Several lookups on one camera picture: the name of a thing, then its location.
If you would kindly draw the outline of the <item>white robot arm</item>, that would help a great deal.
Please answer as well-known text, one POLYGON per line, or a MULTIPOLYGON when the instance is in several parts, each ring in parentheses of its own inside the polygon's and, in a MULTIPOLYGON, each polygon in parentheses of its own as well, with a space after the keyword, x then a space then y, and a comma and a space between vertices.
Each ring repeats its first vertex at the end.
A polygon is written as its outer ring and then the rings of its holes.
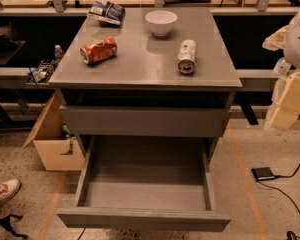
POLYGON ((284 54, 273 69, 278 80, 265 124, 267 131, 280 134, 300 116, 300 11, 287 26, 266 38, 262 47, 271 51, 282 49, 284 54))

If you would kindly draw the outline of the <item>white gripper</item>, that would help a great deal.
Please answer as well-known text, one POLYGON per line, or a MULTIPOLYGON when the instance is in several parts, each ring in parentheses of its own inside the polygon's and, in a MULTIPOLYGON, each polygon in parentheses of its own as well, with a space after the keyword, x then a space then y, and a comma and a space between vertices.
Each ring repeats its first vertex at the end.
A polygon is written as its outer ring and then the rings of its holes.
MULTIPOLYGON (((262 43, 264 49, 276 51, 285 48, 285 37, 288 26, 284 26, 267 37, 262 43)), ((277 80, 272 104, 266 114, 265 130, 287 130, 300 116, 300 70, 286 77, 291 68, 284 57, 280 58, 273 72, 277 80)))

